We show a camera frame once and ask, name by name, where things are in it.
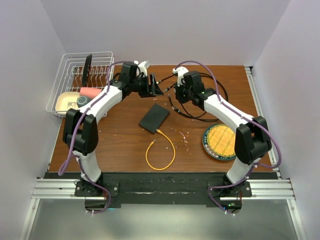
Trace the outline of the black network switch box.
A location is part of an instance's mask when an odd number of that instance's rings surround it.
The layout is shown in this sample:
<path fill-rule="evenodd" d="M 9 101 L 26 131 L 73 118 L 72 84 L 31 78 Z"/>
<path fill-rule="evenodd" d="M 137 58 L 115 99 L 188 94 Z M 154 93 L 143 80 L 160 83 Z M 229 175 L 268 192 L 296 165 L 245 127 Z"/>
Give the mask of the black network switch box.
<path fill-rule="evenodd" d="M 157 129 L 169 116 L 170 111 L 155 103 L 150 110 L 140 120 L 138 125 L 151 134 L 155 134 Z"/>

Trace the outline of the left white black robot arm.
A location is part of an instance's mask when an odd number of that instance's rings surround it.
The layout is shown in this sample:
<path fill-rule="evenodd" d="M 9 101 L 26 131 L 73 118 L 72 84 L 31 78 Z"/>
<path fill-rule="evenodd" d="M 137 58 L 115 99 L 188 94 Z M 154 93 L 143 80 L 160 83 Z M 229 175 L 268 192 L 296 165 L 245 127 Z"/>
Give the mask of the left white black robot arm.
<path fill-rule="evenodd" d="M 107 192 L 95 153 L 99 142 L 98 123 L 113 106 L 131 93 L 138 93 L 142 98 L 163 95 L 155 75 L 148 74 L 149 67 L 149 61 L 122 61 L 118 78 L 111 79 L 112 67 L 109 66 L 104 89 L 80 109 L 71 108 L 66 112 L 62 141 L 69 151 L 58 170 L 59 176 L 66 172 L 71 159 L 76 158 L 82 187 L 92 196 Z"/>

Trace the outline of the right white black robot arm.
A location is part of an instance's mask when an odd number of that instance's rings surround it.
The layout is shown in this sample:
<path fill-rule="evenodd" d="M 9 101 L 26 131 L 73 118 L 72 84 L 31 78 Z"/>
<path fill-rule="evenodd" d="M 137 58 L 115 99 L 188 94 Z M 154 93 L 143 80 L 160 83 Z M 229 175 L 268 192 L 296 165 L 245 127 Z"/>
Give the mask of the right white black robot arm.
<path fill-rule="evenodd" d="M 240 111 L 224 100 L 217 89 L 205 88 L 199 72 L 178 67 L 172 73 L 177 76 L 175 98 L 181 104 L 192 102 L 216 116 L 235 133 L 236 158 L 219 187 L 227 196 L 235 196 L 251 170 L 272 148 L 267 121 L 262 116 L 253 117 Z"/>

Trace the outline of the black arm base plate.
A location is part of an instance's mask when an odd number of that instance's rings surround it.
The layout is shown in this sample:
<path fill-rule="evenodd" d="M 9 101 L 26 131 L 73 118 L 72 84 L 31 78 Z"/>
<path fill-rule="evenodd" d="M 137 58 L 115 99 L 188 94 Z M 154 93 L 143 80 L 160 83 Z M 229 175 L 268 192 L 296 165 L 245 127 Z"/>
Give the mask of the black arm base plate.
<path fill-rule="evenodd" d="M 94 211 L 143 204 L 221 205 L 235 212 L 244 198 L 252 196 L 248 181 L 232 186 L 223 173 L 214 172 L 103 173 L 96 184 L 80 179 L 75 185 L 75 196 L 86 197 L 85 208 Z"/>

